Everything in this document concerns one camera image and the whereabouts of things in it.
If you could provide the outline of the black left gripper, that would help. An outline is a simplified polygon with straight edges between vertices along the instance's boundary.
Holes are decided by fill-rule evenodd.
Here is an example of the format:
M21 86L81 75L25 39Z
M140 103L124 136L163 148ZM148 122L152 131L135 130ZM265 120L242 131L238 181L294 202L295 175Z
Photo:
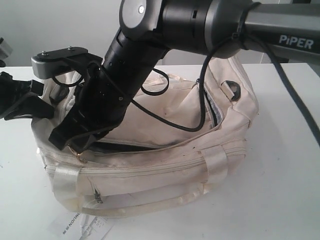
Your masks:
M34 79L30 81L14 80L9 73L0 73L0 118L4 120L40 118L52 119L55 109L38 96L43 95L43 83Z

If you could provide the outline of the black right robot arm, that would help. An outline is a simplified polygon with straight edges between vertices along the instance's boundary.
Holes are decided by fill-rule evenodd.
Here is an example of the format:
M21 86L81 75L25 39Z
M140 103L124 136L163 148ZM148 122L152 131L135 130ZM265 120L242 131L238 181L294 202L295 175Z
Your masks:
M320 129L279 63L279 58L320 62L320 6L263 4L253 0L123 0L119 30L103 62L91 61L75 104L53 129L59 150L85 151L124 119L134 96L157 62L171 50L205 56L199 77L200 109L211 58L227 59L240 50L268 55L314 138Z

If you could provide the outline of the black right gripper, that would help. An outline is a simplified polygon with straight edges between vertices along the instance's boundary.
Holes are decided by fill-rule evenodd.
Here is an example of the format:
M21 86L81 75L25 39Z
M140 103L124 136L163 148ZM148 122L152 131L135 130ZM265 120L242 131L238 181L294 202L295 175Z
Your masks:
M117 128L143 84L141 67L89 67L75 104L48 140L57 149L82 153Z

